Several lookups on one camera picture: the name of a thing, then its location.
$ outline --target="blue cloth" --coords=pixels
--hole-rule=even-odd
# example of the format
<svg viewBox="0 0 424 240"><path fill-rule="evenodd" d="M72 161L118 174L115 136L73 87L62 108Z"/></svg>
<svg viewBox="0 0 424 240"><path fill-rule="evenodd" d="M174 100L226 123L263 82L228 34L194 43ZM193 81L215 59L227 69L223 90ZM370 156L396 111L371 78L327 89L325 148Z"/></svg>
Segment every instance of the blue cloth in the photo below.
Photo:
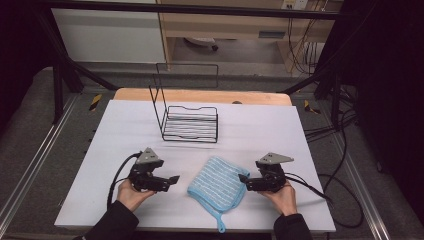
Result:
<svg viewBox="0 0 424 240"><path fill-rule="evenodd" d="M246 192L246 185L240 182L238 174L250 175L246 169L211 157L187 189L188 194L216 218L221 233L225 232L222 214L237 207Z"/></svg>

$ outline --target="table surface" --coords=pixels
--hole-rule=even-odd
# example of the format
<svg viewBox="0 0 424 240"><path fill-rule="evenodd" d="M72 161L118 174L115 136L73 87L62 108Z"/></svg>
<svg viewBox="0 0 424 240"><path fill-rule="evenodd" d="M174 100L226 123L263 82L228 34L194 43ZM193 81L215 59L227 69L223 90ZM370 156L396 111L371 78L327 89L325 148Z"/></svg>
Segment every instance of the table surface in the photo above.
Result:
<svg viewBox="0 0 424 240"><path fill-rule="evenodd" d="M122 99L125 92L141 91L145 90L122 89L117 92L115 99ZM166 94L167 100L173 99L171 93L178 93L176 98L186 98L186 95L180 94L181 91L186 90L166 92L169 93ZM209 97L214 94L221 96L228 93L225 101L224 98L215 99L224 102L233 99L246 102L251 97L241 98L242 95L261 95L189 92L197 92L197 95L192 96L198 96L198 99L206 97L209 101L213 101ZM123 160L146 147L151 147L165 161L161 168L155 169L156 176L168 178L180 175L180 179L167 193L156 194L135 211L140 219L138 227L143 230L217 231L216 220L187 194L188 185L212 156L219 156L246 168L251 172L251 177L260 177L255 161L268 152L290 156L295 161L284 163L283 169L298 174L322 191L297 110L288 106L290 102L283 102L285 106L277 106L170 101L169 104L214 106L218 109L218 143L182 143L163 141L151 100L143 101L140 99L146 99L146 96L130 95L126 95L125 100L109 102L55 225L70 229L93 226L106 211L108 189ZM284 94L262 95L263 98L265 96L289 100ZM125 166L120 177L125 177L131 166L132 161ZM303 214L310 230L335 231L325 200L297 183L293 185L297 193L298 211ZM270 232L277 217L278 213L268 199L254 192L246 192L240 205L224 213L222 220L229 232Z"/></svg>

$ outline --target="human hand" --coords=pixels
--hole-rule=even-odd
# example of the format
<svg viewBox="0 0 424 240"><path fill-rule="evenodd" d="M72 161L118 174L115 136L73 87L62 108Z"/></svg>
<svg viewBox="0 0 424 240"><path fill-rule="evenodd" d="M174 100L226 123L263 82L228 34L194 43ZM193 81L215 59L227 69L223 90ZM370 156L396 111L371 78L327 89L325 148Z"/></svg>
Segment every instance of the human hand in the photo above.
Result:
<svg viewBox="0 0 424 240"><path fill-rule="evenodd" d="M134 212L144 200L156 194L154 191L139 192L134 189L129 179L125 179L118 188L118 197L120 201L131 212Z"/></svg>
<svg viewBox="0 0 424 240"><path fill-rule="evenodd" d="M259 192L263 196L269 198L280 214L289 216L297 213L296 191L287 180L284 186L276 193L271 191Z"/></svg>

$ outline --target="black wire rack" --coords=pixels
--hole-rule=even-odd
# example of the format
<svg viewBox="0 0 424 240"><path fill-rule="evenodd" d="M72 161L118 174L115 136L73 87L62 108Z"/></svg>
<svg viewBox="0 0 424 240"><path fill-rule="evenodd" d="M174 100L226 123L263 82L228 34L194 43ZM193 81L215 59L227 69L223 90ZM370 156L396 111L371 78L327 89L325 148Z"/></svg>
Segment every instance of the black wire rack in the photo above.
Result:
<svg viewBox="0 0 424 240"><path fill-rule="evenodd" d="M181 69L186 71L191 67L197 70L193 69L189 74L181 71ZM181 88L182 85L185 85L184 88L215 88L218 86L218 66L160 63L156 65L156 69L157 74L153 75L154 84L149 85L149 89L162 139L182 142L218 142L218 110L216 107L167 106L164 93L164 88Z"/></svg>

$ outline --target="aluminum rail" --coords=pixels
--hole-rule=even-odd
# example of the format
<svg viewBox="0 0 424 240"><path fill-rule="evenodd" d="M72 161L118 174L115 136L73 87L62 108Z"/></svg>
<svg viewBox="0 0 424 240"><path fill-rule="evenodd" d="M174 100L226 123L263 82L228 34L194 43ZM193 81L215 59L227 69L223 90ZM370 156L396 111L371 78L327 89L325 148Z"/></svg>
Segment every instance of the aluminum rail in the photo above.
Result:
<svg viewBox="0 0 424 240"><path fill-rule="evenodd" d="M2 239L3 235L6 233L9 224L12 222L15 213L17 212L19 206L24 200L27 192L29 191L32 183L37 177L38 172L40 171L44 161L46 160L51 148L53 147L57 137L65 126L66 121L68 120L75 103L79 98L78 94L74 94L71 96L65 107L64 114L59 122L53 125L50 128L49 133L44 138L41 146L39 147L37 153L33 157L31 163L26 169L25 173L21 177L19 183L16 185L14 191L10 195L6 204L0 211L0 239Z"/></svg>
<svg viewBox="0 0 424 240"><path fill-rule="evenodd" d="M148 4L148 3L121 3L121 2L94 2L70 0L37 0L37 4L48 8L79 9L98 11L122 12L156 12L156 13L186 13L227 16L251 16L294 19L320 20L355 20L359 15L339 12L300 11L286 9L265 9L223 6L199 6L179 4Z"/></svg>
<svg viewBox="0 0 424 240"><path fill-rule="evenodd" d="M327 120L327 123L332 124L330 120L330 109L328 104L319 103L319 105L325 119ZM334 133L333 138L337 144L337 148L341 156L343 154L344 146L341 133ZM386 225L384 224L380 213L378 212L377 207L372 200L371 194L365 186L365 183L355 166L352 156L349 154L349 151L346 153L346 159L343 167L352 183L352 188L354 189L356 196L358 197L359 202L364 209L365 217L368 221L368 225L372 234L374 235L374 238L376 240L389 240L390 235L387 231Z"/></svg>

